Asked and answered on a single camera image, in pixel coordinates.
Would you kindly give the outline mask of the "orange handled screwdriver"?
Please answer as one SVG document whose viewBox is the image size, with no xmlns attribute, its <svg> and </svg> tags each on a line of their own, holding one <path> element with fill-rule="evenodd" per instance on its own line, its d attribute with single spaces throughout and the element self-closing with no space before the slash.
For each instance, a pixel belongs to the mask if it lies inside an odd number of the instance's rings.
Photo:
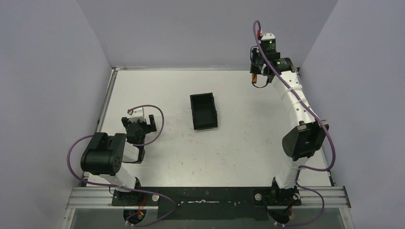
<svg viewBox="0 0 405 229">
<path fill-rule="evenodd" d="M 257 83 L 257 75 L 255 73 L 252 73 L 252 84 L 256 84 Z"/>
</svg>

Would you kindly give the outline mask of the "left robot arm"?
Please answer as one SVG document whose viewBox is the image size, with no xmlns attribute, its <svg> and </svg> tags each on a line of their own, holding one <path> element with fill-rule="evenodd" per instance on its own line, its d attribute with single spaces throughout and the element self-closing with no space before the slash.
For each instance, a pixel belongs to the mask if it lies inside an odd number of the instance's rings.
<svg viewBox="0 0 405 229">
<path fill-rule="evenodd" d="M 81 169 L 92 175 L 101 176 L 109 184 L 116 185 L 114 203 L 117 206 L 138 206 L 146 201 L 140 181 L 131 175 L 124 163 L 140 164 L 145 156 L 145 138 L 156 132 L 154 116 L 149 115 L 147 122 L 141 116 L 122 117 L 126 133 L 110 136 L 96 132 L 81 157 Z"/>
</svg>

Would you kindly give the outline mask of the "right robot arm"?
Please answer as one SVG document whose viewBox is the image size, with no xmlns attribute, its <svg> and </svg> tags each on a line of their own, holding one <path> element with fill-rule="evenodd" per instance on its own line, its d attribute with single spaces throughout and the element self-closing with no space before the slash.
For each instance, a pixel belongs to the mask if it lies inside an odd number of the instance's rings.
<svg viewBox="0 0 405 229">
<path fill-rule="evenodd" d="M 273 178 L 268 196 L 263 200 L 269 205 L 300 205 L 296 180 L 301 166 L 320 150 L 325 139 L 327 121 L 320 125 L 309 112 L 309 103 L 302 91 L 298 71 L 289 58 L 281 58 L 276 51 L 275 38 L 264 38 L 251 48 L 252 83 L 257 76 L 267 77 L 266 84 L 272 84 L 288 111 L 291 130 L 282 138 L 286 155 L 285 164 Z"/>
</svg>

